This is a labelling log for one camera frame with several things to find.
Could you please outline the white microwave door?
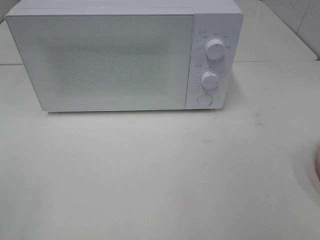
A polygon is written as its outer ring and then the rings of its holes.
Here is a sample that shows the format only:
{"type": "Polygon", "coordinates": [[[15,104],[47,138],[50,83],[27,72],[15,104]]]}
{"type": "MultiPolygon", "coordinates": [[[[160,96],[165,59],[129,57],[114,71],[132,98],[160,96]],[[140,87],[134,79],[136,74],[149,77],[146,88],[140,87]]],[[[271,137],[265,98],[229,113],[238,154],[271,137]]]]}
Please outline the white microwave door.
{"type": "Polygon", "coordinates": [[[193,14],[9,15],[46,112],[186,106],[193,14]]]}

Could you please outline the upper white power knob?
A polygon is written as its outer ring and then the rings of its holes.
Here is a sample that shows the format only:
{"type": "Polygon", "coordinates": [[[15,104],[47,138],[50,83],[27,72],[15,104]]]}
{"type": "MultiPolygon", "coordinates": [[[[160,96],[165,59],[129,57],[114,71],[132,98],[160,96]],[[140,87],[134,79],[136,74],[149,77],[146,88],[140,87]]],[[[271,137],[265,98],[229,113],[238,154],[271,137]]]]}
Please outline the upper white power knob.
{"type": "Polygon", "coordinates": [[[212,38],[205,44],[205,53],[208,59],[218,60],[224,56],[226,50],[225,41],[222,38],[212,38]]]}

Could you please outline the round white door button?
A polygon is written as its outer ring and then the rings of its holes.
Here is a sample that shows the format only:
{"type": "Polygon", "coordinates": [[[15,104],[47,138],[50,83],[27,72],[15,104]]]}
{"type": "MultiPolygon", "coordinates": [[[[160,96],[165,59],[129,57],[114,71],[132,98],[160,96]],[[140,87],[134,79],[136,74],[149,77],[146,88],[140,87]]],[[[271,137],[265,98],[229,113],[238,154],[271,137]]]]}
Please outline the round white door button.
{"type": "Polygon", "coordinates": [[[198,97],[197,102],[203,107],[209,107],[213,103],[213,96],[210,94],[202,94],[198,97]]]}

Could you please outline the white microwave oven body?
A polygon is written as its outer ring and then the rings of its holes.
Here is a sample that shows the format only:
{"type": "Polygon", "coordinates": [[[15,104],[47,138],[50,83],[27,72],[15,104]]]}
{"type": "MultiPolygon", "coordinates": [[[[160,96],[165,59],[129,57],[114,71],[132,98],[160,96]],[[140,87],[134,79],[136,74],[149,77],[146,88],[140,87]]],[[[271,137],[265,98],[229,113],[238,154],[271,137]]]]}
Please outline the white microwave oven body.
{"type": "Polygon", "coordinates": [[[244,15],[232,0],[22,0],[5,16],[45,15],[169,15],[193,14],[189,73],[185,108],[179,110],[220,109],[224,106],[244,15]],[[205,45],[213,38],[226,44],[223,57],[207,58],[205,45]],[[201,76],[218,75],[214,89],[204,89],[201,76]],[[198,97],[213,97],[210,106],[198,104],[198,97]]]}

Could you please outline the pink round plate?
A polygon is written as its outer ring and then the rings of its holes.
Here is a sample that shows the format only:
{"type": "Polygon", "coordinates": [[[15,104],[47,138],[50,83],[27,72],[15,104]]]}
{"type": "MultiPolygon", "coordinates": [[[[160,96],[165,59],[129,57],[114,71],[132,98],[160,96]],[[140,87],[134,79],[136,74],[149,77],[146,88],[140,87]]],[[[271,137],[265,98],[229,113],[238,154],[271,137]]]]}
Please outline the pink round plate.
{"type": "Polygon", "coordinates": [[[315,170],[318,179],[320,180],[320,148],[317,151],[316,161],[315,161],[315,170]]]}

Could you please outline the lower white timer knob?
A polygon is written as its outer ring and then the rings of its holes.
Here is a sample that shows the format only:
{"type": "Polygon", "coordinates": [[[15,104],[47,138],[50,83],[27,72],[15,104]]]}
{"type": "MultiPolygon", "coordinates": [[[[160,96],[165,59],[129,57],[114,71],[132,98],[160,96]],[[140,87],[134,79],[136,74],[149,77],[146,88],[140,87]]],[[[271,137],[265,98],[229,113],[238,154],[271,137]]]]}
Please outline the lower white timer knob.
{"type": "Polygon", "coordinates": [[[213,71],[207,71],[201,76],[201,85],[206,90],[212,90],[218,86],[219,77],[213,71]]]}

